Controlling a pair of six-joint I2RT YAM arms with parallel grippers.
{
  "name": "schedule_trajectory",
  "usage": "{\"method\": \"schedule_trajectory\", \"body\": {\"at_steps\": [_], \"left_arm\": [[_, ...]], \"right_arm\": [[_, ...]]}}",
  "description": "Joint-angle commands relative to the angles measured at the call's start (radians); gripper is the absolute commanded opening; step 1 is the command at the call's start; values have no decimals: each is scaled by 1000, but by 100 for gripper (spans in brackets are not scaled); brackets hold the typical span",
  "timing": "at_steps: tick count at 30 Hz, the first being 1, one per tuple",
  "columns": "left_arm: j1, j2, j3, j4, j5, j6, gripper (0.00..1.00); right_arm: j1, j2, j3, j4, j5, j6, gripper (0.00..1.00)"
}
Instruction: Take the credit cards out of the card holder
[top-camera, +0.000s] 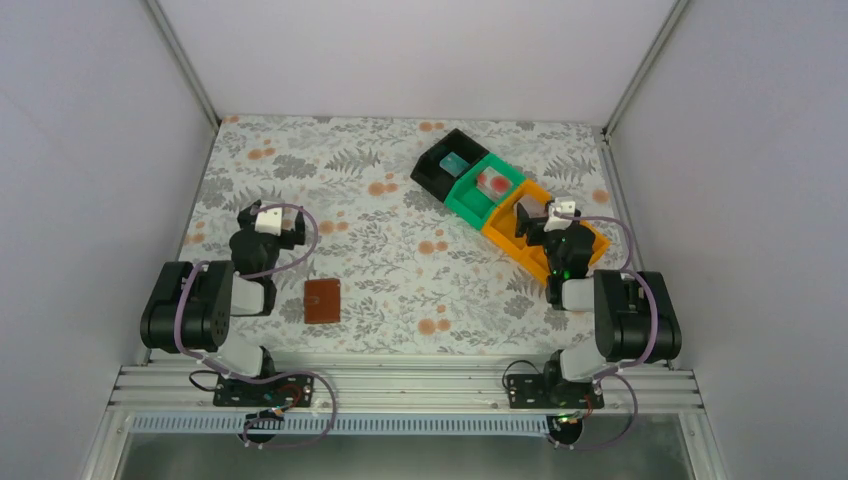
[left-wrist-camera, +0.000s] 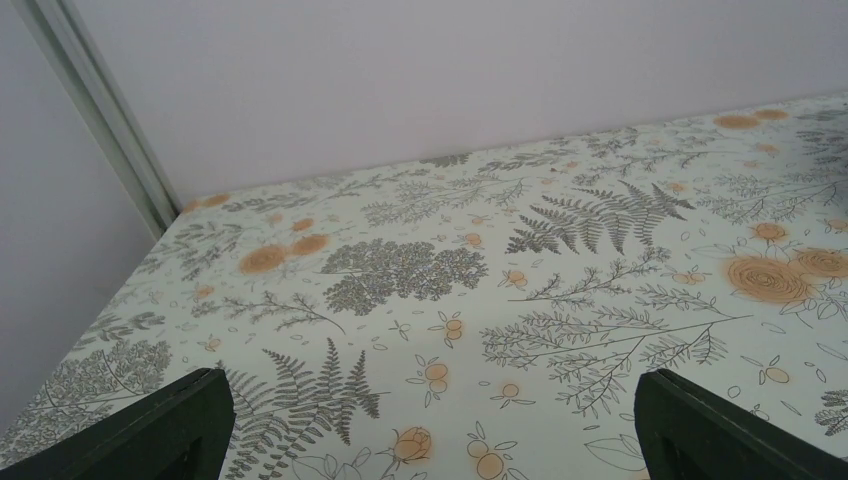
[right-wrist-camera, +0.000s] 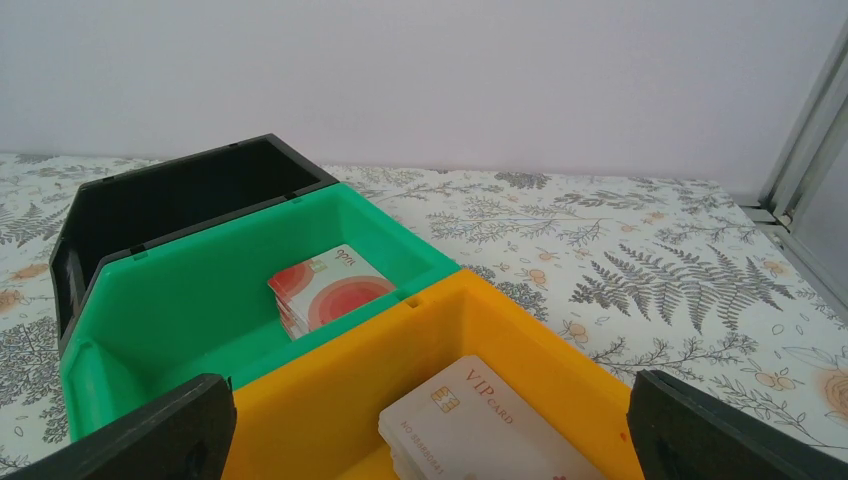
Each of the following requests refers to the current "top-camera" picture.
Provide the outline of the brown leather card holder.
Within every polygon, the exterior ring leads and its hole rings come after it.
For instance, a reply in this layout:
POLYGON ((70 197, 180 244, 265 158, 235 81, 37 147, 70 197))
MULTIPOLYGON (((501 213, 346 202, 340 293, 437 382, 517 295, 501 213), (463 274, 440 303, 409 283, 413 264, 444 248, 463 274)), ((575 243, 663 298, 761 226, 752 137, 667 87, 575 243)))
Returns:
POLYGON ((304 284, 304 323, 335 324, 341 321, 341 282, 339 279, 308 280, 304 284))

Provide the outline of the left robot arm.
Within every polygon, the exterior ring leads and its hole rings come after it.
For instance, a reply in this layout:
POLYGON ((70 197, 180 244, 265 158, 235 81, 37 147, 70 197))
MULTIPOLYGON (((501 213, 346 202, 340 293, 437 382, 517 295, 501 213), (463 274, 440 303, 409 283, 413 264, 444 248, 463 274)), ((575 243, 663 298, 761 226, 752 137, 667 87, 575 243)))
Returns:
POLYGON ((232 317, 262 317, 275 307, 273 277, 307 260, 318 223, 304 207, 260 200, 237 216, 227 260, 163 265, 140 320, 150 350, 182 354, 225 380, 255 405, 278 391, 269 351, 230 330, 232 317))

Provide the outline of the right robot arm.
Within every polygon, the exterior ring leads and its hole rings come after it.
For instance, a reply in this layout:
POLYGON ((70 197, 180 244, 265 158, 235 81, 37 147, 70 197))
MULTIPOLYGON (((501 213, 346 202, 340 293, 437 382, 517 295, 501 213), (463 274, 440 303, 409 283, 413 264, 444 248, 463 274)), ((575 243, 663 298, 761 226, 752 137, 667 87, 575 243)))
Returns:
POLYGON ((514 207, 515 235, 539 246, 547 261, 545 298, 556 311, 588 312, 594 318, 593 344, 552 354, 541 384, 544 399, 565 407, 580 383, 598 383, 619 371, 677 357, 682 335, 661 273, 590 268, 600 236, 573 201, 556 198, 538 207, 514 207))

